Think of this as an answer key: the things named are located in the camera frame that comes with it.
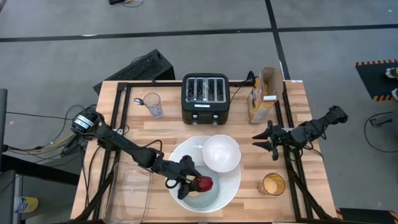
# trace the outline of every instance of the gray floor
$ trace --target gray floor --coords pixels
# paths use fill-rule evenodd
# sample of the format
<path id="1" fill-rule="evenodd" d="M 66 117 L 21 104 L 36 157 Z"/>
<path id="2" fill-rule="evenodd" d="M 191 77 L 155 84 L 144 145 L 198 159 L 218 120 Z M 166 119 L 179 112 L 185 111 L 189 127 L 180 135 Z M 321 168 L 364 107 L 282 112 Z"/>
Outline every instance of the gray floor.
<path id="1" fill-rule="evenodd" d="M 397 1 L 272 0 L 272 6 L 278 27 L 393 24 L 398 19 Z M 0 37 L 40 37 L 264 28 L 270 22 L 263 0 L 147 0 L 135 9 L 109 6 L 107 0 L 8 0 L 0 27 Z M 280 38 L 290 76 L 304 80 L 314 117 L 331 105 L 349 114 L 346 124 L 331 127 L 328 140 L 320 141 L 335 205 L 398 212 L 398 154 L 375 151 L 363 134 L 369 116 L 397 105 L 373 102 L 354 68 L 358 61 L 397 58 L 398 30 L 295 32 Z M 177 78 L 216 72 L 243 79 L 249 70 L 279 66 L 271 33 L 0 43 L 0 87 L 9 89 L 9 111 L 64 116 L 71 105 L 95 103 L 93 85 L 153 49 L 171 62 Z M 8 115 L 6 143 L 43 144 L 61 125 L 57 120 Z M 370 140 L 394 150 L 394 125 L 369 129 Z M 65 209 L 69 208 L 60 210 L 59 221 L 65 220 Z M 38 223 L 37 219 L 48 223 L 45 215 L 30 221 Z"/>

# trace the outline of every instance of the wooden table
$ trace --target wooden table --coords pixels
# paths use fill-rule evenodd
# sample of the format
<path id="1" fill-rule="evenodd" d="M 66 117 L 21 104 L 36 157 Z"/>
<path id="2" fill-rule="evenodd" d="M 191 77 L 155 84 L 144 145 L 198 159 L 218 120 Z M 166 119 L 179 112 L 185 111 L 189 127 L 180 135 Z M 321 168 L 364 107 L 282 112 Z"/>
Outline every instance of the wooden table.
<path id="1" fill-rule="evenodd" d="M 111 121 L 117 84 L 115 81 L 104 82 L 99 96 L 97 111 L 104 115 L 107 123 Z M 295 126 L 310 120 L 312 116 L 303 83 L 286 81 L 285 84 Z M 234 93 L 236 89 L 231 87 L 231 93 Z M 133 87 L 131 89 L 132 95 L 126 121 L 131 130 L 125 137 L 134 143 L 144 145 L 152 140 L 161 139 L 164 144 L 165 158 L 167 159 L 179 144 L 192 136 L 204 135 L 204 130 L 206 130 L 207 135 L 227 134 L 231 136 L 239 143 L 242 152 L 240 162 L 241 185 L 235 198 L 224 209 L 213 213 L 193 213 L 182 208 L 164 187 L 164 177 L 155 174 L 149 190 L 150 199 L 146 215 L 143 218 L 144 222 L 286 222 L 295 220 L 282 148 L 279 149 L 279 160 L 272 161 L 271 153 L 252 145 L 255 140 L 251 138 L 263 132 L 267 125 L 266 123 L 248 123 L 246 97 L 250 91 L 251 87 L 242 87 L 236 94 L 231 103 L 228 122 L 225 125 L 201 124 L 194 126 L 186 125 L 182 122 L 180 87 Z M 133 102 L 134 97 L 143 97 L 150 92 L 155 92 L 161 97 L 164 115 L 160 119 L 153 118 L 145 107 L 135 105 Z M 123 99 L 124 95 L 122 94 L 118 121 L 121 118 Z M 283 100 L 280 102 L 280 107 L 285 127 L 288 127 Z M 274 124 L 277 124 L 275 109 L 268 113 L 267 119 L 273 120 Z M 96 148 L 96 141 L 89 142 L 85 156 L 86 174 Z M 314 142 L 314 148 L 319 150 L 317 142 Z M 100 150 L 93 160 L 89 189 L 90 198 L 94 196 L 98 188 L 103 156 L 104 150 Z M 132 159 L 123 152 L 121 161 L 132 162 Z M 313 151 L 305 150 L 302 161 L 309 191 L 328 214 L 336 217 L 335 206 L 322 158 Z M 286 190 L 278 197 L 262 195 L 256 189 L 257 183 L 270 172 L 280 174 L 286 181 Z M 299 189 L 297 189 L 297 194 L 302 217 L 305 217 L 303 197 Z M 85 196 L 85 181 L 83 175 L 81 175 L 71 218 L 78 216 L 84 209 Z M 100 218 L 104 214 L 105 201 L 106 199 L 101 204 Z"/>

